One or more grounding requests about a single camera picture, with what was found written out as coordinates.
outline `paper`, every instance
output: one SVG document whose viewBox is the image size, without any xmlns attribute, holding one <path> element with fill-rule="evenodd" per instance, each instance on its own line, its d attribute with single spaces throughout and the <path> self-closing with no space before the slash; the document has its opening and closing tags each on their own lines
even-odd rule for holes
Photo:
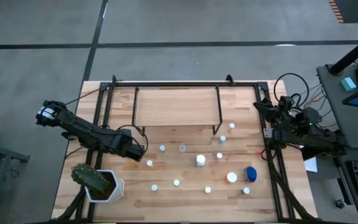
<svg viewBox="0 0 358 224">
<path fill-rule="evenodd" d="M 305 169 L 306 171 L 317 172 L 317 161 L 315 157 L 305 161 Z"/>
</svg>

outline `cactus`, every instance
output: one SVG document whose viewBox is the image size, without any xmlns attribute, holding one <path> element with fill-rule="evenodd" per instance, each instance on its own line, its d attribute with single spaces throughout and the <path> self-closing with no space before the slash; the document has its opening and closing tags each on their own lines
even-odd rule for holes
<svg viewBox="0 0 358 224">
<path fill-rule="evenodd" d="M 100 172 L 86 164 L 78 164 L 72 167 L 71 177 L 78 184 L 102 194 L 110 185 L 110 182 Z"/>
</svg>

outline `caster wheel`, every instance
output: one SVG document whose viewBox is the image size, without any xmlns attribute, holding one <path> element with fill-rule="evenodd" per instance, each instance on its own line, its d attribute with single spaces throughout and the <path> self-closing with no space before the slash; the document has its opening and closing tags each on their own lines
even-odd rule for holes
<svg viewBox="0 0 358 224">
<path fill-rule="evenodd" d="M 337 208 L 342 209 L 342 208 L 346 207 L 347 204 L 346 204 L 345 200 L 339 199 L 335 202 L 335 205 L 337 206 Z"/>
</svg>

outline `soil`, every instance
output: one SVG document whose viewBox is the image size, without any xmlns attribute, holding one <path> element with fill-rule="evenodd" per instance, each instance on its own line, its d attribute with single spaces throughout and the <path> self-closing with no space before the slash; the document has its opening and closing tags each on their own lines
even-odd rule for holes
<svg viewBox="0 0 358 224">
<path fill-rule="evenodd" d="M 113 190 L 117 187 L 116 182 L 114 181 L 114 177 L 110 172 L 101 172 L 101 174 L 106 178 L 108 182 L 110 182 L 109 186 L 106 189 L 105 193 L 98 192 L 96 190 L 89 190 L 92 199 L 95 200 L 107 200 L 109 199 Z"/>
</svg>

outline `blue cap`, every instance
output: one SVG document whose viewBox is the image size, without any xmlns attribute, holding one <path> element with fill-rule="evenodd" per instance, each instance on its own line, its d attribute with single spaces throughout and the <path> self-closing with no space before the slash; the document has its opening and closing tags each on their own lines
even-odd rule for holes
<svg viewBox="0 0 358 224">
<path fill-rule="evenodd" d="M 253 167 L 247 167 L 247 178 L 249 182 L 255 182 L 256 180 L 256 170 Z"/>
</svg>

